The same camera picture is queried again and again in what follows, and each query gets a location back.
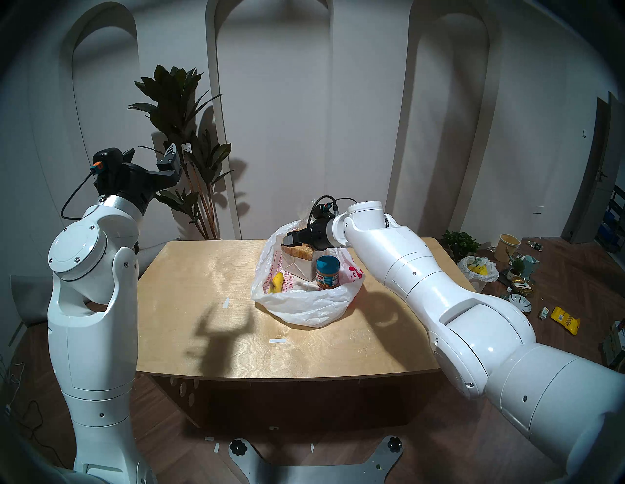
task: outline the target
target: blue lid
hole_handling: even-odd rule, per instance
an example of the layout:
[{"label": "blue lid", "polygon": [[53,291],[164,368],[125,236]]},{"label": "blue lid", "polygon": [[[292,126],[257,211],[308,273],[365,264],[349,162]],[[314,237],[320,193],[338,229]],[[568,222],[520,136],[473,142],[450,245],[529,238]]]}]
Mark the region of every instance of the blue lid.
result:
[{"label": "blue lid", "polygon": [[317,259],[317,271],[321,274],[334,274],[339,272],[339,260],[333,255],[322,255]]}]

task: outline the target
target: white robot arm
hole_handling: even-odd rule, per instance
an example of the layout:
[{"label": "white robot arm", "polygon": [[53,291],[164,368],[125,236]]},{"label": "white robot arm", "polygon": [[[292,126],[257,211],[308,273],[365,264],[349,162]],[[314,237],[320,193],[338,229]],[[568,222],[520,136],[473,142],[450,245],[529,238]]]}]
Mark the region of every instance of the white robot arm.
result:
[{"label": "white robot arm", "polygon": [[625,376],[536,343],[534,330],[503,299],[458,286],[408,227],[380,202],[291,232],[284,245],[353,247],[370,273],[400,296],[427,329],[430,347],[466,397],[486,394],[532,444],[575,473],[604,419],[625,404]]},{"label": "white robot arm", "polygon": [[[158,172],[131,164],[133,153],[110,148],[94,155],[99,203],[52,243],[48,344],[76,434],[74,470],[109,483],[153,484],[129,418],[139,274],[131,247],[149,201],[157,190],[176,184],[181,168],[174,145],[158,162]],[[89,301],[107,305],[106,310],[87,308]]]}]

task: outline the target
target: gray door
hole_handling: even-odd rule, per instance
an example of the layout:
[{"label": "gray door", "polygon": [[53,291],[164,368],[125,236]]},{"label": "gray door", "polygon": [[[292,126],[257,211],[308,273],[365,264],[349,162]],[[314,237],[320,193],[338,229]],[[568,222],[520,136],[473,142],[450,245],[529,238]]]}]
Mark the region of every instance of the gray door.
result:
[{"label": "gray door", "polygon": [[589,198],[584,204],[577,227],[573,230],[572,244],[591,242],[597,235],[619,171],[625,137],[625,106],[611,92],[608,104],[609,118],[599,167],[594,173]]}]

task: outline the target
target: white bag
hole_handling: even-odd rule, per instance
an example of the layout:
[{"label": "white bag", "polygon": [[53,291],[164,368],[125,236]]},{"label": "white bag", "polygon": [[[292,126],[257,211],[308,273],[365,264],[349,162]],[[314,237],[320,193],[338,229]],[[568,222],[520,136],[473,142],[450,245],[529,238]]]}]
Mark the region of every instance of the white bag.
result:
[{"label": "white bag", "polygon": [[[478,260],[477,266],[479,267],[481,265],[485,265],[488,274],[476,274],[475,272],[470,270],[469,267],[467,267],[473,264],[476,259],[481,259]],[[464,276],[469,279],[471,285],[477,292],[482,292],[487,282],[493,282],[499,277],[499,272],[497,271],[497,266],[495,265],[495,263],[485,257],[475,257],[474,255],[469,255],[464,259],[461,259],[460,262],[458,262],[458,268],[460,269],[460,271],[462,271]]]},{"label": "white bag", "polygon": [[[287,232],[297,230],[299,220],[280,227],[262,249],[256,265],[251,297],[270,313],[287,323],[319,328],[343,316],[349,304],[363,286],[364,274],[356,266],[347,249],[327,249],[341,263],[339,287],[321,289],[316,281],[308,282],[282,271],[282,239]],[[268,293],[269,283],[278,272],[284,274],[281,293]]]}]

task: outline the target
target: banana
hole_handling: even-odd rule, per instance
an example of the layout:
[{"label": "banana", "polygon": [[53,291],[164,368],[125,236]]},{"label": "banana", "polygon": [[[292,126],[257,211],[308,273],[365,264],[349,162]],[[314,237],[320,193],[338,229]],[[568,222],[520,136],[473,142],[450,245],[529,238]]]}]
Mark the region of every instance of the banana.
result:
[{"label": "banana", "polygon": [[271,281],[270,292],[282,292],[282,285],[284,284],[284,274],[282,272],[278,272],[276,276]]}]

